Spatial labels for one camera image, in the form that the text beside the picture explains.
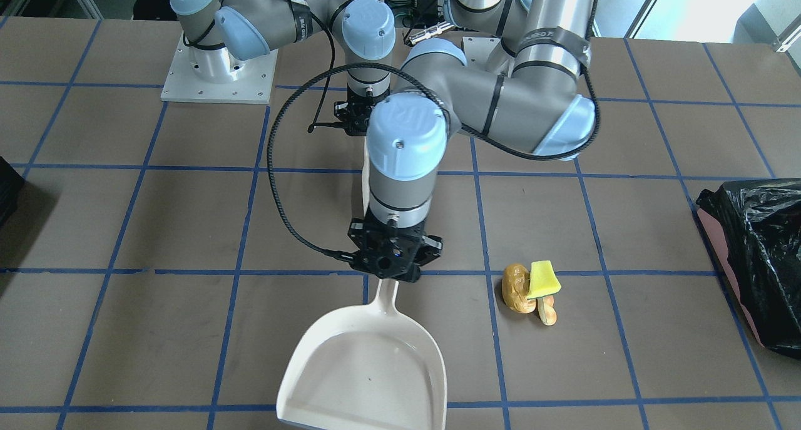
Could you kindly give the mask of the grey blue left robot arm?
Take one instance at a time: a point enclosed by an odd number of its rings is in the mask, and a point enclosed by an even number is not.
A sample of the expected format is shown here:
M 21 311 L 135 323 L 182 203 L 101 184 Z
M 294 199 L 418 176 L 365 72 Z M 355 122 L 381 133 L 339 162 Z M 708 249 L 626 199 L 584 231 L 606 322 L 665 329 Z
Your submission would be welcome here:
M 341 258 L 380 279 L 415 282 L 441 255 L 426 234 L 439 166 L 458 131 L 526 161 L 570 160 L 598 136 L 589 77 L 598 0 L 444 0 L 452 23 L 500 37 L 506 65 L 479 70 L 449 40 L 415 45 L 364 138 L 368 193 Z

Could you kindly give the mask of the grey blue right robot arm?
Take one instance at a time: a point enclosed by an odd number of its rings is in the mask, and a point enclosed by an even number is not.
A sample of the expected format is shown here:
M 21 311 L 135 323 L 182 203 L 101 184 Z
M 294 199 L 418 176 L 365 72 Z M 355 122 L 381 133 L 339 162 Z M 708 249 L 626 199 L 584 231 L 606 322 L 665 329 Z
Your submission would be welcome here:
M 168 0 L 182 38 L 162 91 L 166 101 L 267 104 L 273 53 L 317 33 L 347 64 L 389 65 L 394 16 L 380 0 Z

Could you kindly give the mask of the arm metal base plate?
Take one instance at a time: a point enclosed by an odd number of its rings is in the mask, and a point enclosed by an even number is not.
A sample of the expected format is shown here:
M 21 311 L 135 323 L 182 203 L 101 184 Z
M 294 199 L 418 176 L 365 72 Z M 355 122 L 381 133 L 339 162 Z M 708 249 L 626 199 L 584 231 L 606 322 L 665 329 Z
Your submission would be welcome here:
M 228 48 L 200 50 L 178 39 L 161 99 L 166 102 L 268 105 L 278 51 L 237 60 Z
M 465 36 L 462 39 L 462 48 L 471 64 L 486 64 L 500 42 L 498 38 Z

